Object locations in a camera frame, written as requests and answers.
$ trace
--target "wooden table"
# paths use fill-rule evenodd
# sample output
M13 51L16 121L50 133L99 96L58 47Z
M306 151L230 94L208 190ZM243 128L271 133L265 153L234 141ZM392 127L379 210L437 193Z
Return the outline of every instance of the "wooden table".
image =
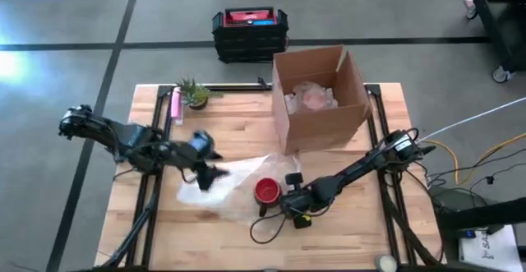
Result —
M129 121L151 124L157 88L157 85L136 87ZM382 83L381 92L390 130L410 128L401 85ZM227 93L223 98L212 99L203 111L187 111L184 125L172 127L171 138L186 140L193 130L204 128L214 137L217 151L227 161L279 151L270 99L271 94L266 92ZM374 114L378 136L382 138L381 126L376 112ZM344 148L301 153L305 182L338 172L370 148L364 123ZM124 169L127 166L121 165L118 172ZM412 167L412 172L424 181L418 166ZM132 173L113 183L96 265L108 259L107 255L113 253L130 230L139 181L140 175ZM151 270L363 270L374 268L376 256L389 254L374 173L345 188L331 209L316 218L312 227L296 230L288 221L281 234L267 245L252 242L247 225L179 202L176 195L181 183L178 172L165 169ZM404 176L402 188L411 228L424 246L438 256L441 238L426 192L409 175ZM396 231L399 249L406 261L398 227ZM137 255L141 255L141 246L138 245Z

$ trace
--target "red mug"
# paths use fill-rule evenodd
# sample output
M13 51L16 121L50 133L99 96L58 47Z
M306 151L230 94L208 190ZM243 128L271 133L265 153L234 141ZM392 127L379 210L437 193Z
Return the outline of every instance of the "red mug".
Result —
M277 206L281 196L279 183L270 177L264 177L257 181L254 189L254 198L260 206L260 217L264 217L267 209Z

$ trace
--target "cardboard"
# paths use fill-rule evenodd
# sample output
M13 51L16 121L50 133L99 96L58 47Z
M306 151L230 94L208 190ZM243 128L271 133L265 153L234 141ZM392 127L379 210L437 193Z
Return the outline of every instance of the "cardboard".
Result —
M284 95L304 81L333 88L339 107L289 115ZM275 54L272 82L272 113L285 154L344 145L371 112L360 73L343 45Z

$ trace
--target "small succulent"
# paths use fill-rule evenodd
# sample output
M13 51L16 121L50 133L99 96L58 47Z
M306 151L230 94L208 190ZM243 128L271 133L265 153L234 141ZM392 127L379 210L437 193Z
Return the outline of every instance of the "small succulent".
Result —
M182 103L189 106L203 104L212 92L194 79L180 79L176 85L182 95Z

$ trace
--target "concrete floor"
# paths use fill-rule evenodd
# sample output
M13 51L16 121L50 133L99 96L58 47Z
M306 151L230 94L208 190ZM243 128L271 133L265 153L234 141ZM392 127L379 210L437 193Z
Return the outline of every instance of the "concrete floor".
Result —
M2 44L113 43L127 0L0 0ZM226 7L271 5L288 13L291 39L470 37L485 35L479 19L466 21L462 0L137 0L127 42L208 41L211 17ZM402 82L415 127L423 135L523 97L526 77L498 85L490 44L348 46L365 81ZM66 108L95 104L111 50L0 51L0 270L45 269L58 230L82 141L58 137ZM104 116L127 120L134 86L180 76L201 82L270 80L270 64L229 64L212 48L123 50ZM449 145L461 166L496 143L524 132L524 105L493 113L434 139ZM523 141L502 154L523 147ZM487 165L477 177L524 160ZM452 167L443 151L426 159L432 173ZM61 270L94 261L115 166L96 146ZM447 187L455 187L447 177ZM475 191L493 201L526 196L524 168ZM526 230L518 226L519 242Z

